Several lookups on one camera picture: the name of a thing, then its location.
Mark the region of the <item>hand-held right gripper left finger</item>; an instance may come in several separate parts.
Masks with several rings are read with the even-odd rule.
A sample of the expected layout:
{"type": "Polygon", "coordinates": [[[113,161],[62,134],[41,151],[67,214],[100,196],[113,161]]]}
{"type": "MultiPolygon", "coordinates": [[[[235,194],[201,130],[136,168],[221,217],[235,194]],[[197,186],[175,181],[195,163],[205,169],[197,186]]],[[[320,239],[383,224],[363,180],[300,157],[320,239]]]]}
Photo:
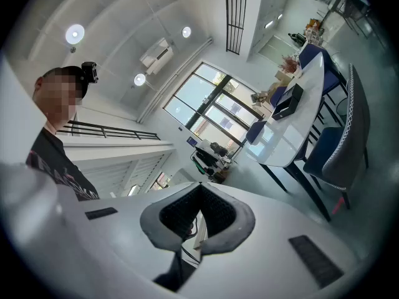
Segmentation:
{"type": "Polygon", "coordinates": [[[85,212],[108,207],[117,210],[109,216],[91,220],[91,225],[128,267],[140,277],[153,281],[169,271],[175,253],[153,246],[142,231],[141,213],[154,202],[180,192],[192,184],[192,182],[178,184],[164,190],[130,197],[82,201],[81,208],[85,212]]]}

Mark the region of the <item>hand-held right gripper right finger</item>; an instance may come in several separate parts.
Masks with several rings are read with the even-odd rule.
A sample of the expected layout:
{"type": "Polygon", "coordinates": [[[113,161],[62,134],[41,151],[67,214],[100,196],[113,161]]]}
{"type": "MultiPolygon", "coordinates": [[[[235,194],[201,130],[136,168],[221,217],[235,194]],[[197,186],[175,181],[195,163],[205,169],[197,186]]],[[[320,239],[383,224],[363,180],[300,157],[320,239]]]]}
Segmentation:
{"type": "Polygon", "coordinates": [[[295,207],[234,187],[216,188],[245,202],[256,223],[234,251],[204,256],[179,289],[185,298],[309,298],[320,288],[294,251],[289,239],[306,235],[347,273],[357,264],[354,252],[320,219],[295,207]]]}

